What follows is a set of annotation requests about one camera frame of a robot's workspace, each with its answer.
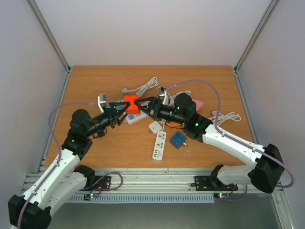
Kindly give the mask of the red cube adapter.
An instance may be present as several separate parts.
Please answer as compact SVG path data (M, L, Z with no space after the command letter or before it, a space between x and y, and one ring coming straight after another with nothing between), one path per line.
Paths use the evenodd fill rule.
M140 108L135 104L135 101L139 100L138 95L125 95L124 102L129 102L130 106L126 109L128 115L139 115L141 113Z

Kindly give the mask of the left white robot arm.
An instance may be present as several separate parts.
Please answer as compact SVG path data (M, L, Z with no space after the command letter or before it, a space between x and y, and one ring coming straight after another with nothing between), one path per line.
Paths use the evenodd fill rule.
M10 226L13 229L46 229L54 214L80 190L95 187L95 170L79 165L92 146L92 140L103 137L107 127L120 125L127 116L128 102L97 104L101 111L91 117L85 109L76 110L70 129L58 154L41 177L21 196L8 201Z

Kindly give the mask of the long white multicolour power strip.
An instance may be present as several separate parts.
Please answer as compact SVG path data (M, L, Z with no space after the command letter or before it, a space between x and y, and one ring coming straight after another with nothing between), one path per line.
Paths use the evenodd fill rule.
M129 125L132 125L132 124L135 124L136 122L139 122L145 118L147 118L148 115L141 112L140 114L129 114L126 116L126 122L129 124Z

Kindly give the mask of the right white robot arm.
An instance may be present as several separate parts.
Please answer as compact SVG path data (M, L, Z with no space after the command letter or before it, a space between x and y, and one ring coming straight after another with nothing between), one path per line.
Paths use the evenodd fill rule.
M213 190L230 184L251 184L264 193L272 193L284 171L279 149L262 146L237 137L197 113L196 103L186 93L176 96L172 106L157 97L135 101L156 121L181 124L183 132L193 140L215 146L244 162L243 166L217 165L209 179Z

